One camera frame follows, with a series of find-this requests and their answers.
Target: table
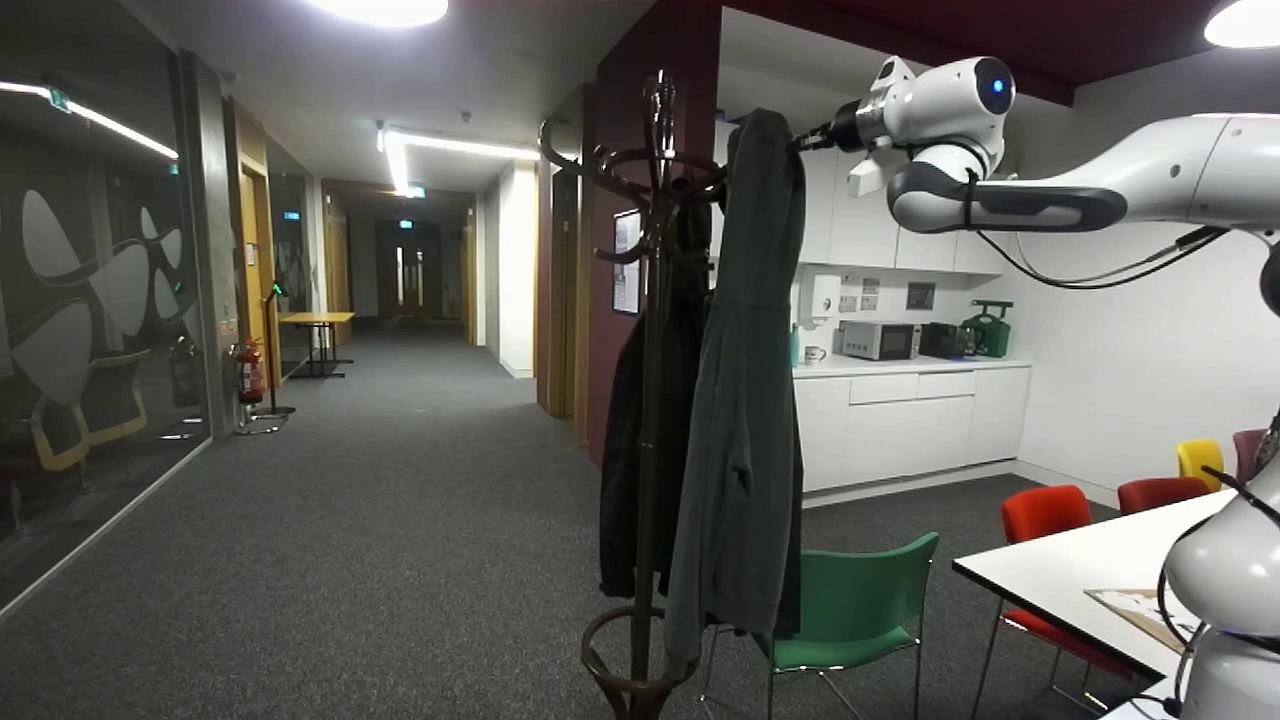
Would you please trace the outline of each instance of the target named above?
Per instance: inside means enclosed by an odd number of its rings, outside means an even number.
[[[1171,539],[1195,519],[1218,513],[1236,494],[1211,494],[1086,527],[957,557],[957,574],[1005,601],[1027,605],[1086,642],[1129,656],[1153,678],[1171,678],[1179,654],[1164,650],[1086,587],[1156,587]]]
[[[307,333],[307,374],[312,378],[340,378],[337,364],[337,327],[351,326],[355,313],[281,313],[283,327],[312,327]]]

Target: fire extinguisher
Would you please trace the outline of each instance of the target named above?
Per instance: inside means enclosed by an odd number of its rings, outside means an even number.
[[[241,345],[235,367],[241,367],[241,406],[260,406],[262,401],[262,367],[260,367],[250,339]]]

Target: white table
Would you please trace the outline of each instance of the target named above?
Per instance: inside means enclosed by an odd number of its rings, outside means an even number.
[[[1236,494],[1211,494],[1136,515],[1096,519],[1086,527],[957,557],[957,574],[1092,635],[1156,678],[1171,678],[1179,656],[1111,609],[1096,605],[1086,587],[1156,587],[1171,539],[1195,519],[1218,513],[1232,497]]]

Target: countertop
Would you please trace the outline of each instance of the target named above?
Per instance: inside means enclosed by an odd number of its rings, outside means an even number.
[[[796,379],[804,378],[894,378],[894,374],[980,374],[980,367],[1030,367],[1030,359],[1018,357],[969,357],[969,359],[943,359],[943,357],[914,357],[914,359],[850,359],[850,357],[827,357],[816,364],[792,367]]]

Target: paper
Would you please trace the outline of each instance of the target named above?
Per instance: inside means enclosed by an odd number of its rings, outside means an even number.
[[[1158,642],[1164,650],[1185,654],[1185,644],[1169,634],[1158,618],[1156,587],[1086,587],[1086,597],[1136,623],[1140,634],[1147,634],[1153,642]],[[1164,605],[1179,635],[1193,635],[1198,627],[1198,620],[1179,601],[1169,597]]]

